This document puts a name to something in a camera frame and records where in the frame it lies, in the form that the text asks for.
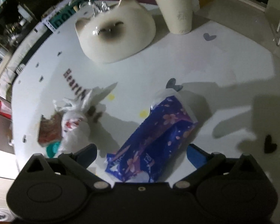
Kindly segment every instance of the table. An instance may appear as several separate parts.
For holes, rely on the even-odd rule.
[[[89,16],[91,9],[84,7],[30,59],[15,81],[12,98],[20,169],[33,153],[45,154],[37,143],[41,115],[54,113],[54,99],[75,97],[63,76],[68,69],[83,88],[116,85],[112,96],[101,102],[104,114],[99,123],[91,125],[90,137],[99,149],[90,167],[96,167],[97,175],[111,184],[114,179],[104,172],[105,154],[119,149],[148,115],[156,92],[176,78],[177,84],[184,86],[181,96],[199,120],[189,142],[227,157],[253,154],[277,189],[279,204],[273,220],[280,221],[280,59],[243,35],[198,17],[189,34],[170,34],[159,9],[145,7],[156,20],[157,34],[152,44],[136,55],[111,64],[88,59],[74,26],[78,17]],[[272,154],[263,153],[267,134],[278,144]],[[195,170],[185,156],[185,147],[161,179],[170,185]]]

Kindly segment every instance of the gray heart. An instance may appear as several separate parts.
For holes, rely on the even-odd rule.
[[[217,38],[216,35],[209,35],[208,33],[205,33],[205,34],[203,35],[203,37],[204,37],[204,39],[205,39],[206,41],[211,41],[211,40],[214,40],[215,38]]]
[[[175,78],[169,79],[169,81],[167,82],[166,88],[173,88],[177,92],[182,90],[182,88],[184,86],[182,86],[182,85],[175,85],[175,83],[176,83],[176,79]]]

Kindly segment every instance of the screw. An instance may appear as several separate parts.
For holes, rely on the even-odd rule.
[[[146,188],[145,188],[145,187],[143,187],[143,186],[141,186],[141,187],[139,187],[139,188],[138,188],[138,190],[139,190],[139,191],[145,191],[145,190],[146,190]]]
[[[191,186],[191,184],[187,181],[178,181],[175,186],[179,189],[186,189]]]
[[[109,187],[109,184],[105,181],[98,181],[93,184],[96,189],[105,189]]]

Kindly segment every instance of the beige cup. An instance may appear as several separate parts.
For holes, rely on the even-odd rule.
[[[169,31],[187,34],[192,30],[192,0],[155,0],[163,14]]]

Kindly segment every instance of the blue tissue package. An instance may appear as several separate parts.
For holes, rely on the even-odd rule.
[[[166,97],[116,154],[107,154],[106,172],[123,182],[156,182],[167,161],[197,125],[175,97]]]

